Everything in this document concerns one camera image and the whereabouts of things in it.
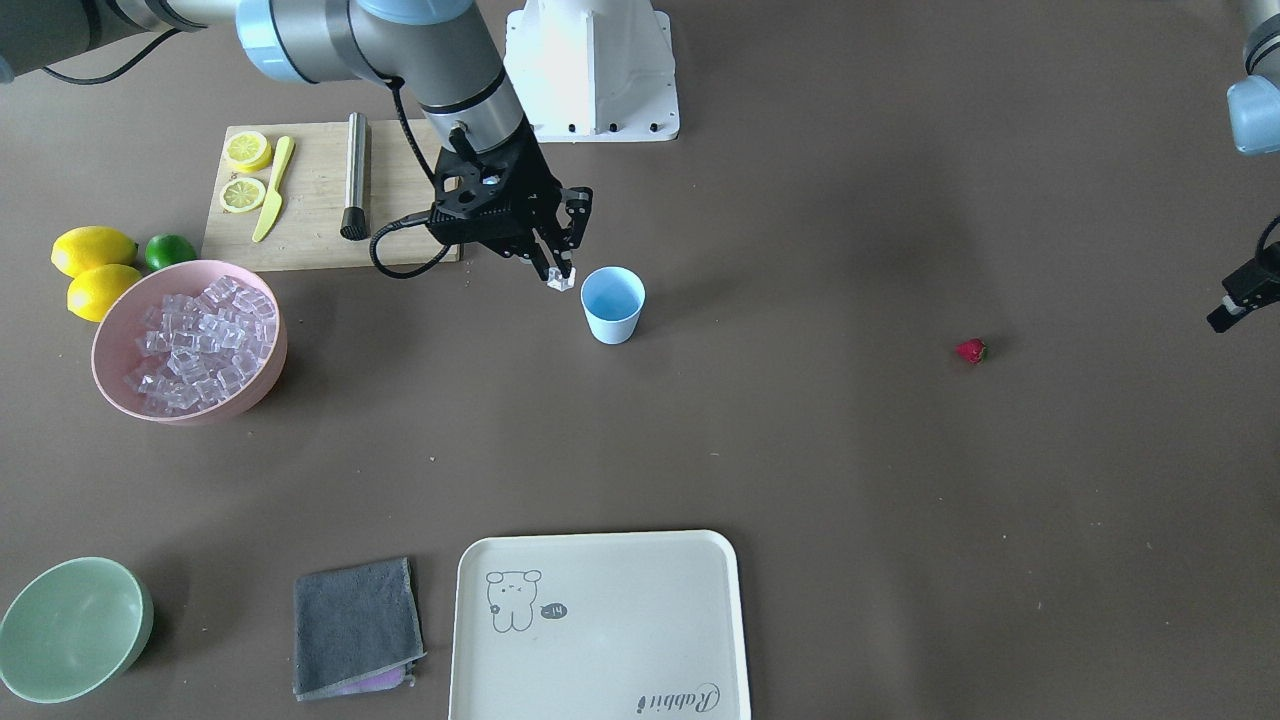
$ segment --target white tray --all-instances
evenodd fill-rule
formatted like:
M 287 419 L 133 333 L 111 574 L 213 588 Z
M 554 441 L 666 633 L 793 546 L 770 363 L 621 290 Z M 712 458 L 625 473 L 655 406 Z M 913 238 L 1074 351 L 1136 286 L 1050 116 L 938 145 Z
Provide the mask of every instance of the white tray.
M 451 720 L 746 720 L 719 533 L 486 538 L 458 562 Z

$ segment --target gray robot arm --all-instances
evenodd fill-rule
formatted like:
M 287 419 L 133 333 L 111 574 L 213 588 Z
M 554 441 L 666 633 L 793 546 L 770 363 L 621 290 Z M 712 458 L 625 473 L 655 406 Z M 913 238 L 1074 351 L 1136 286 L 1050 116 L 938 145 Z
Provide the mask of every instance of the gray robot arm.
M 1244 72 L 1226 91 L 1235 147 L 1244 155 L 1280 150 L 1280 0 L 1242 0 L 1248 37 Z
M 274 79 L 403 83 L 443 147 L 434 202 L 383 231 L 421 224 L 442 245 L 479 242 L 527 261 L 549 283 L 571 277 L 591 191 L 552 176 L 475 0 L 13 1 L 0 23 L 0 81 L 140 32 L 234 23 L 250 60 Z M 370 243 L 375 265 L 415 274 L 378 261 L 380 237 Z

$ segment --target blue cup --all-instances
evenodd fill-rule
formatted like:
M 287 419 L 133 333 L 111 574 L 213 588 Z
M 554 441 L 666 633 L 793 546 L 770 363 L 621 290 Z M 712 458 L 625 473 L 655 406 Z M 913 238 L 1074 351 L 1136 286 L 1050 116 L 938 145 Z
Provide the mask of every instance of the blue cup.
M 595 340 L 626 342 L 644 307 L 644 283 L 626 268 L 600 268 L 582 282 L 582 310 Z

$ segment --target lemon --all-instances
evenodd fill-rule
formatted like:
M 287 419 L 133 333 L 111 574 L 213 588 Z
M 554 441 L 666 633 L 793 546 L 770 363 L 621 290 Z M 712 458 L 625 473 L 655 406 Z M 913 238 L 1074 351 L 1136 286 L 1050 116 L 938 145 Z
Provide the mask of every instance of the lemon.
M 49 259 L 55 268 L 74 278 L 99 265 L 128 265 L 137 254 L 138 245 L 123 232 L 88 225 L 64 232 L 54 241 Z
M 227 140 L 223 156 L 233 170 L 256 173 L 271 164 L 271 143 L 256 129 L 238 132 Z
M 236 178 L 223 186 L 218 200 L 228 213 L 248 213 L 262 204 L 266 186 L 257 178 Z
M 91 323 L 101 323 L 115 299 L 141 279 L 142 273 L 129 265 L 84 270 L 67 288 L 67 309 Z

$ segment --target strawberry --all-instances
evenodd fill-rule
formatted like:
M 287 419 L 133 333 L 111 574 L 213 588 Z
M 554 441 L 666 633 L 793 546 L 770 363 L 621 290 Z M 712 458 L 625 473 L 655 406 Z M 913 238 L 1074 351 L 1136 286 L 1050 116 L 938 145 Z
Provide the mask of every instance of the strawberry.
M 987 357 L 987 343 L 980 337 L 966 340 L 956 346 L 956 355 L 964 357 L 970 365 L 977 365 Z

